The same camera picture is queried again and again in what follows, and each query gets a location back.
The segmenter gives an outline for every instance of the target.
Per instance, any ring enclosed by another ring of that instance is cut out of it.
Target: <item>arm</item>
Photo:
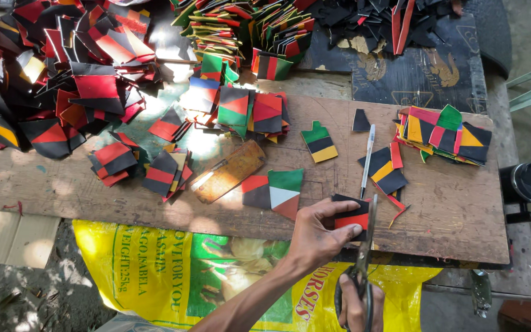
[[[321,224],[325,217],[352,211],[359,207],[354,201],[322,200],[302,208],[288,254],[263,278],[227,301],[190,329],[199,331],[248,331],[257,320],[300,279],[327,264],[343,245],[362,232],[362,226],[351,224],[327,230]]]

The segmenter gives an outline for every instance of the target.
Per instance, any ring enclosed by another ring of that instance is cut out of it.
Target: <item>ballpoint pen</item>
[[[368,178],[368,169],[370,168],[370,156],[372,155],[372,144],[374,143],[375,125],[370,126],[370,135],[368,136],[368,147],[366,148],[366,162],[364,163],[364,175],[362,176],[362,187],[360,189],[360,200],[364,198],[366,190],[366,180]]]

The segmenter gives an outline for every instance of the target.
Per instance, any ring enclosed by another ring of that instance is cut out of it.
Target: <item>scissor handle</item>
[[[368,305],[368,309],[366,311],[366,327],[364,328],[364,332],[371,332],[372,331],[372,318],[374,316],[374,297],[372,293],[372,284],[368,282],[367,278],[363,278],[362,284],[358,282],[358,276],[355,272],[356,266],[352,265],[348,269],[346,269],[343,273],[347,274],[350,279],[353,281],[353,284],[356,286],[356,289],[358,291],[358,298],[362,299],[364,297],[364,293],[366,294],[366,302]],[[337,314],[337,319],[339,319],[339,314],[341,314],[341,306],[342,306],[342,296],[343,292],[341,290],[341,284],[339,283],[339,279],[337,280],[337,283],[335,284],[335,314]],[[349,325],[346,322],[345,328],[350,332]]]

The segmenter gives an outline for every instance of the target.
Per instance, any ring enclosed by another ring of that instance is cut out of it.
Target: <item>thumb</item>
[[[335,237],[335,239],[343,247],[351,239],[353,239],[356,236],[360,235],[362,230],[364,230],[364,229],[362,228],[362,225],[360,225],[360,224],[349,224],[347,226],[343,226],[342,228],[338,228],[336,230],[333,230],[331,233],[333,234],[333,237]]]

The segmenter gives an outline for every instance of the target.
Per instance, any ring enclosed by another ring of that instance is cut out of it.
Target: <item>cardboard box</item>
[[[58,217],[0,211],[0,264],[43,269],[60,221]]]

